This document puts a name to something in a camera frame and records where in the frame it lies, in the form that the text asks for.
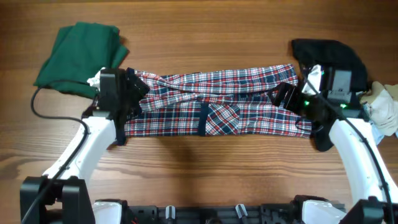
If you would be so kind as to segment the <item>beige crumpled garment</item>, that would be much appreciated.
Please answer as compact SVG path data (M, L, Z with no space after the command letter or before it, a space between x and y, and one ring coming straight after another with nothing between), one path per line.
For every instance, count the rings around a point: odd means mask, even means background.
M397 85L373 82L371 90L360 98L365 111L381 134L397 133Z

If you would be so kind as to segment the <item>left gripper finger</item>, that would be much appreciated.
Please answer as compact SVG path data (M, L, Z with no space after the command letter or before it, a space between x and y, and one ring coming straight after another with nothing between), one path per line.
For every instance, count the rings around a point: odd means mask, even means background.
M142 108L140 106L141 98L130 98L127 101L129 106L127 110L127 120L133 120L140 116Z
M129 89L133 95L138 98L143 98L150 91L149 86L144 83L135 73L129 74Z

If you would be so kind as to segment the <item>folded green cloth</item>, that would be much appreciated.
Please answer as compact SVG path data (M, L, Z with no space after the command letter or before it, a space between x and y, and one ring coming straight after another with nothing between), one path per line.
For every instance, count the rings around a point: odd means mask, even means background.
M93 98L95 91L87 79L103 67L118 68L128 53L115 26L77 22L62 27L34 85L48 84L61 93Z

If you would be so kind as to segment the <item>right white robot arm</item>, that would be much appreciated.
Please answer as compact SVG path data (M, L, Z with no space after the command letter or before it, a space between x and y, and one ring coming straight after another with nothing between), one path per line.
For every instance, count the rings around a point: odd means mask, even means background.
M303 70L304 83L282 81L269 93L275 106L319 122L317 148L339 152L351 187L353 207L343 212L325 199L299 196L296 219L302 223L397 223L397 186L377 149L369 119L351 86L351 70L315 65Z

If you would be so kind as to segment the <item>black garment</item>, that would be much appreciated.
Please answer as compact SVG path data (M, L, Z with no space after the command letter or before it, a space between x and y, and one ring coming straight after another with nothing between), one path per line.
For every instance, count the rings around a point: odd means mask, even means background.
M298 61L302 76L306 78L302 93L317 95L334 113L335 119L328 124L313 122L312 137L320 152L329 150L333 143L329 132L333 123L339 119L338 113L347 118L362 118L368 121L359 102L358 94L367 90L368 72L356 52L337 40L294 39L291 41L292 54ZM352 92L349 103L335 103L327 99L332 84L332 70L351 70Z

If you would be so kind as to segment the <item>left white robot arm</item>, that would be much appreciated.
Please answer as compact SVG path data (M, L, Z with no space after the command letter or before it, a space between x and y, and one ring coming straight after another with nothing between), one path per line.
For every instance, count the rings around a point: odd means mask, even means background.
M27 177L20 188L22 223L129 223L125 200L92 203L87 189L97 163L112 145L126 143L125 125L141 113L139 102L150 88L132 68L102 68L86 86L91 105L76 121L78 132L57 161L40 177Z

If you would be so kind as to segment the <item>white crumpled garment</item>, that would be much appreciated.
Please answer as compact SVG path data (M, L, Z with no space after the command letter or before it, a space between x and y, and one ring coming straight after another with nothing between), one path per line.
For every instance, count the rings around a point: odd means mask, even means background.
M364 109L369 116L369 123L374 138L378 145L385 136L397 136L397 109L395 106L386 108L372 107L370 104L364 104Z

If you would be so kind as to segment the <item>plaid red navy shirt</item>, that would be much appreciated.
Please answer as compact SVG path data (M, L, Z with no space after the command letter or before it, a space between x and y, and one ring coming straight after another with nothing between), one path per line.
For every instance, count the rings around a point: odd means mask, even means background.
M149 86L128 137L266 134L308 138L312 124L274 106L268 92L298 78L291 64L159 76L135 74Z

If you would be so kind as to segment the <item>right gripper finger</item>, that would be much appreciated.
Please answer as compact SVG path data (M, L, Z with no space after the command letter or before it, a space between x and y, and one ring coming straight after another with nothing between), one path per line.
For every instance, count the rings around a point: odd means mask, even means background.
M297 86L286 86L283 90L284 108L289 111L301 111L303 109L303 93Z
M268 90L267 96L274 106L279 106L281 102L285 99L285 96L290 89L291 84L283 82L278 84L276 87Z

